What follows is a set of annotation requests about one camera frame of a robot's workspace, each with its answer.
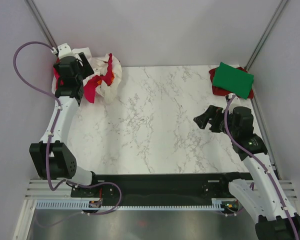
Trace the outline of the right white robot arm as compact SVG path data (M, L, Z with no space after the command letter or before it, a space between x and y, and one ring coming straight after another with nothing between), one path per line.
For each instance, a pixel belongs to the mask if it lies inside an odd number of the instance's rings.
M200 129L210 124L213 133L229 136L232 148L252 176L257 193L237 173L230 173L219 184L225 197L234 196L255 222L260 240L300 240L300 215L288 200L271 165L263 140L254 133L251 109L232 110L210 105L194 122Z

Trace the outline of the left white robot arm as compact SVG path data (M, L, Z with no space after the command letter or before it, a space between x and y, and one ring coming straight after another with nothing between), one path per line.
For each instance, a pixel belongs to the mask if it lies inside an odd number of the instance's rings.
M68 135L75 113L84 95L83 80L94 71L84 51L72 50L59 54L54 64L58 73L54 111L46 132L38 143L32 143L29 153L35 169L44 180L69 179L82 185L82 191L89 197L96 196L100 185L93 180L93 172L77 165L75 156L67 147Z

